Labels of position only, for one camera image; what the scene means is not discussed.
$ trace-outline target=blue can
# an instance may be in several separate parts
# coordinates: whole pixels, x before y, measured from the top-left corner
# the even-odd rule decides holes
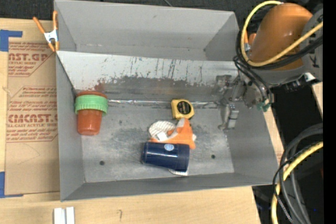
[[[142,153],[142,163],[186,172],[189,155],[189,145],[146,142]]]

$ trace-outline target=yellow cable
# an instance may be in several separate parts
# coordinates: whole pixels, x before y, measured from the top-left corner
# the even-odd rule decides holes
[[[284,181],[287,179],[287,177],[290,175],[292,170],[294,170],[304,159],[306,159],[309,155],[313,154],[314,152],[318,151],[319,149],[323,148],[323,142],[319,142],[318,144],[310,147],[305,152],[301,153],[296,159],[290,163],[288,168],[284,172]],[[276,186],[276,192],[277,194],[280,193],[280,182]],[[271,203],[271,217],[273,224],[278,224],[278,218],[277,218],[277,198],[275,195],[273,195],[272,203]]]
[[[288,48],[286,48],[285,50],[283,50],[282,52],[280,52],[279,54],[275,55],[274,57],[263,61],[263,62],[252,62],[250,59],[248,59],[248,56],[245,52],[245,48],[244,48],[244,33],[246,33],[246,29],[247,26],[249,24],[249,21],[251,20],[252,16],[254,15],[255,12],[257,12],[260,8],[262,8],[263,6],[266,5],[279,5],[282,4],[282,2],[279,1],[265,1],[261,4],[259,4],[258,6],[256,6],[251,13],[247,16],[246,21],[244,23],[243,26],[243,30],[242,30],[242,35],[240,38],[240,50],[241,50],[241,54],[244,57],[244,60],[253,67],[261,67],[261,66],[265,66],[268,65],[270,63],[275,62],[276,60],[278,60],[279,58],[281,58],[282,56],[284,56],[285,54],[287,54],[289,51],[293,50],[294,48],[296,48],[301,42],[303,42],[305,39],[307,39],[308,37],[310,37],[312,34],[314,34],[316,31],[318,31],[320,28],[323,27],[323,22],[320,22],[318,25],[316,25],[313,29],[311,29],[310,31],[308,31],[306,34],[304,34],[302,37],[300,37],[298,40],[296,40],[293,44],[291,44]]]

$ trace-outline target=green lid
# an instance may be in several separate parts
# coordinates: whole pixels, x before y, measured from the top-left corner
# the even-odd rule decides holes
[[[94,94],[78,96],[75,101],[75,113],[77,114],[78,110],[83,109],[101,110],[103,112],[103,116],[105,116],[108,109],[107,99]]]

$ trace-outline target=orange jar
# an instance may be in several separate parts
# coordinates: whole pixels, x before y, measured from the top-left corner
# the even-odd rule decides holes
[[[108,109],[107,96],[101,92],[83,91],[77,94],[75,113],[77,131],[83,135],[97,135],[100,132],[102,117]]]

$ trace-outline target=yellow tape measure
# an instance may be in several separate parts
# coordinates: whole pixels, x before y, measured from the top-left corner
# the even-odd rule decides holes
[[[173,118],[179,120],[181,118],[190,119],[194,114],[193,105],[185,99],[173,99],[171,102]]]

